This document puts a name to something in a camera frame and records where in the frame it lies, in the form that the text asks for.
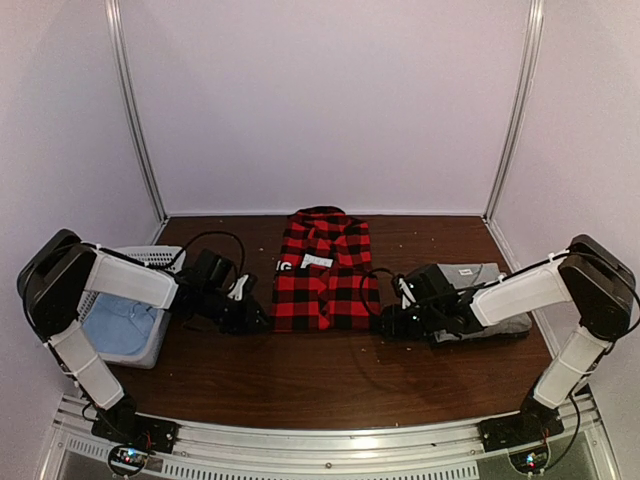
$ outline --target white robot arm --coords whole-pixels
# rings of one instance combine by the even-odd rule
[[[98,412],[97,436],[135,444],[149,432],[154,448],[171,451],[173,422],[149,422],[136,415],[136,405],[100,358],[78,321],[85,291],[128,298],[171,312],[197,313],[227,333],[269,329],[268,317],[250,295],[256,277],[237,279],[230,291],[222,286],[233,264],[203,250],[192,267],[177,274],[151,268],[118,252],[85,244],[61,230],[34,256],[18,277],[18,292],[35,333],[48,346],[66,374],[74,378]]]
[[[428,335],[439,330],[474,333],[560,302],[574,302],[578,308],[579,325],[536,381],[521,411],[481,423],[488,451],[539,440],[545,430],[560,433],[557,407],[615,342],[637,326],[630,328],[636,296],[633,273],[587,235],[574,238],[567,250],[549,255],[546,261],[489,285],[456,290],[437,265],[427,265],[396,278],[394,286],[402,299],[401,310],[387,307],[381,328],[396,337],[415,338],[416,332]]]

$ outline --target white backdrop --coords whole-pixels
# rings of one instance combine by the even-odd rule
[[[640,4],[548,2],[533,94],[496,220],[522,264],[589,233],[640,276]],[[564,342],[578,316],[547,309]],[[592,382],[624,479],[638,478],[640,331]]]
[[[526,0],[122,2],[170,214],[481,213]]]
[[[68,383],[27,325],[18,272],[60,228],[119,246],[156,222],[103,2],[2,1],[0,45],[0,477],[31,479]]]

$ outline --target white basket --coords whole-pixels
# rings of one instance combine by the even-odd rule
[[[123,247],[115,248],[114,250],[123,253],[131,258],[140,260],[142,262],[149,262],[153,265],[162,265],[169,263],[171,259],[180,251],[180,247],[167,247],[167,246],[145,246],[145,247]],[[176,263],[169,268],[171,272],[177,272],[182,268],[184,263],[184,255],[181,255]],[[80,322],[85,321],[87,315],[93,308],[93,303],[98,297],[97,292],[85,292],[80,298],[80,304],[78,305],[78,313]],[[158,310],[158,316],[153,323],[149,340],[144,350],[137,355],[114,355],[110,353],[102,353],[100,357],[107,362],[115,365],[123,365],[126,367],[135,368],[153,368],[158,360],[158,354],[160,353],[160,347],[164,340],[164,335],[167,332],[169,326],[169,319],[171,314],[166,310]]]

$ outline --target cable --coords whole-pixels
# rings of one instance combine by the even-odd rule
[[[231,286],[229,287],[230,289],[233,288],[233,286],[236,284],[236,282],[240,279],[240,270],[238,269],[238,267],[236,266],[235,263],[231,264],[231,268],[233,269],[233,276],[235,277],[233,280],[233,283],[231,284]]]
[[[109,427],[111,430],[116,432],[122,438],[125,438],[129,443],[133,443],[133,439],[129,435],[122,433],[120,430],[118,430],[116,427],[114,427],[113,424],[109,420],[107,420],[107,417],[104,416],[102,411],[95,405],[95,403],[93,403],[93,408],[96,411],[96,413],[98,414],[98,416],[100,417],[100,420],[102,420],[104,423],[107,424],[107,427]]]
[[[82,418],[84,418],[87,422],[91,422],[91,423],[96,423],[98,420],[95,418],[88,418],[86,416],[87,410],[89,409],[89,407],[93,407],[92,403],[87,403],[83,408],[82,408]]]
[[[482,270],[484,270],[486,263],[481,263],[480,264],[480,268],[478,269],[478,272],[475,274],[475,276],[473,277],[473,280],[471,280],[469,283],[471,283],[471,285],[474,284],[474,282],[477,282],[478,279],[480,278],[480,275],[482,275]]]
[[[571,400],[571,403],[573,404],[573,408],[576,409],[576,430],[575,432],[573,432],[573,436],[571,437],[571,440],[569,441],[569,445],[567,445],[567,448],[564,449],[564,452],[562,452],[560,454],[560,456],[558,458],[556,458],[556,461],[553,462],[551,465],[544,467],[542,469],[542,473],[546,473],[548,470],[551,470],[552,468],[555,468],[556,465],[558,465],[562,459],[567,455],[567,453],[569,453],[569,450],[571,450],[571,447],[573,446],[574,443],[576,443],[576,439],[578,438],[578,433],[580,433],[580,422],[582,421],[581,416],[580,416],[580,408],[578,407],[578,404],[576,403],[575,398],[573,398],[573,392],[571,392],[571,394],[569,394],[569,400]]]
[[[364,306],[364,309],[372,317],[378,317],[379,315],[377,313],[375,313],[373,310],[371,310],[371,307],[369,306],[369,303],[367,303],[367,299],[364,298],[364,282],[367,280],[367,278],[371,277],[373,274],[375,274],[377,272],[386,273],[388,275],[391,275],[393,278],[396,277],[396,275],[391,270],[389,270],[388,268],[382,268],[382,267],[381,268],[374,268],[373,270],[369,270],[367,273],[365,273],[362,276],[362,279],[360,280],[360,288],[359,288],[360,301],[362,302],[362,305]]]
[[[529,270],[533,270],[534,268],[541,267],[542,265],[546,265],[547,263],[551,263],[551,262],[553,262],[555,260],[559,260],[561,258],[568,257],[569,255],[570,255],[569,252],[562,252],[562,253],[558,253],[558,254],[554,255],[553,257],[547,258],[545,260],[540,260],[539,262],[532,263],[531,265],[527,265],[526,267],[523,267],[523,268],[521,268],[520,270],[518,270],[516,272],[510,273],[509,275],[504,277],[502,279],[502,281],[504,282],[505,280],[509,280],[510,278],[517,277],[518,275],[522,275],[523,273],[526,273]]]
[[[245,256],[246,256],[244,243],[242,243],[242,240],[236,234],[231,233],[231,232],[227,232],[227,231],[224,231],[224,230],[210,230],[210,231],[199,233],[195,237],[192,237],[191,239],[189,239],[189,241],[187,241],[187,243],[184,244],[184,246],[180,249],[180,251],[178,253],[176,253],[168,263],[165,263],[165,264],[162,264],[162,265],[150,265],[149,268],[152,268],[154,270],[167,270],[167,269],[173,267],[175,265],[175,263],[178,261],[178,258],[180,258],[180,256],[183,255],[187,251],[187,249],[191,245],[193,245],[193,243],[196,240],[199,240],[200,238],[206,237],[206,236],[209,236],[209,235],[222,235],[222,236],[226,236],[226,237],[231,237],[236,241],[236,243],[240,247],[240,266],[238,267],[238,270],[239,270],[239,273],[242,273],[242,270],[244,269]]]

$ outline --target folded gray cloth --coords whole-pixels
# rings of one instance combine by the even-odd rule
[[[470,287],[478,283],[492,282],[500,275],[496,263],[473,263],[461,265],[438,264],[442,273],[454,288]],[[526,313],[515,315],[500,322],[498,325],[485,328],[482,332],[471,333],[458,337],[441,330],[433,334],[436,343],[458,342],[493,337],[495,335],[524,335],[531,329],[531,318]]]

